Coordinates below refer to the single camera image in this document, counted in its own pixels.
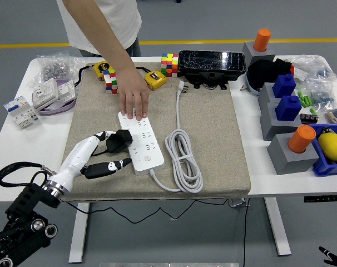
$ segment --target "jeans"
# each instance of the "jeans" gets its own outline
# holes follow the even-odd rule
[[[82,49],[80,49],[80,52],[82,54],[82,57],[102,57],[101,55],[89,53],[88,51],[82,50]],[[140,45],[139,45],[138,38],[136,38],[136,40],[134,41],[134,43],[126,49],[126,52],[131,57],[140,57],[141,56]]]

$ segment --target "gray block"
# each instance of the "gray block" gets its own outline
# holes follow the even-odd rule
[[[274,91],[272,90],[272,87],[274,86],[274,83],[272,82],[265,82],[264,86],[261,89],[261,92],[259,94],[259,97],[257,98],[260,106],[263,107],[263,103],[280,103],[281,97],[275,97]]]
[[[275,135],[267,148],[272,164],[278,175],[307,171],[319,156],[312,144],[303,153],[295,153],[288,147],[294,132]]]
[[[246,69],[258,60],[271,60],[273,61],[276,54],[273,50],[267,48],[265,52],[258,52],[254,49],[255,41],[245,42],[242,47],[242,52],[245,55]]]
[[[279,121],[276,116],[278,103],[265,103],[262,105],[260,125],[262,137],[266,141],[271,141],[277,134],[295,132],[302,124],[300,116],[296,116],[294,121]]]

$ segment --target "floor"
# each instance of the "floor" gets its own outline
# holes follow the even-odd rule
[[[241,39],[254,39],[259,28],[269,28],[277,55],[321,55],[337,74],[337,0],[233,1],[137,0],[142,16],[141,41],[214,40],[202,44],[142,45],[143,56],[184,49],[241,51]],[[0,0],[0,45],[68,42],[56,1]],[[0,130],[29,62],[39,55],[69,51],[71,47],[0,48]],[[325,266],[323,246],[337,255],[337,202],[304,203],[302,196],[277,198],[291,256],[277,256],[263,199],[251,199],[247,213],[245,266]],[[224,200],[211,200],[223,203]],[[185,201],[114,201],[112,206],[133,221],[161,206],[172,216],[189,205]],[[9,203],[0,203],[0,231],[7,222]],[[21,266],[65,266],[70,252],[76,211],[62,204],[57,210],[39,204],[36,211],[59,227],[51,246],[40,249]],[[194,203],[179,219],[163,212],[131,224],[113,211],[90,216],[85,255],[80,266],[100,263],[239,263],[243,265],[245,207]]]

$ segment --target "white t-shirt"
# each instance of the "white t-shirt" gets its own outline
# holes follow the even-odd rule
[[[141,27],[141,17],[137,10],[136,0],[95,0],[95,2],[105,15],[123,48],[130,47],[137,38]],[[67,12],[62,0],[57,0],[57,4],[65,24],[70,45],[99,54]]]

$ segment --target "white power cord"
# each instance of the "white power cord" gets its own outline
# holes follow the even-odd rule
[[[166,148],[172,158],[174,178],[178,189],[171,189],[160,183],[153,169],[150,170],[150,175],[156,183],[166,191],[198,193],[203,188],[203,178],[198,164],[193,157],[190,138],[184,130],[180,129],[179,102],[181,92],[186,92],[185,88],[187,88],[185,83],[180,81],[176,100],[177,129],[165,138]],[[182,163],[186,163],[188,174],[185,174],[182,169]]]

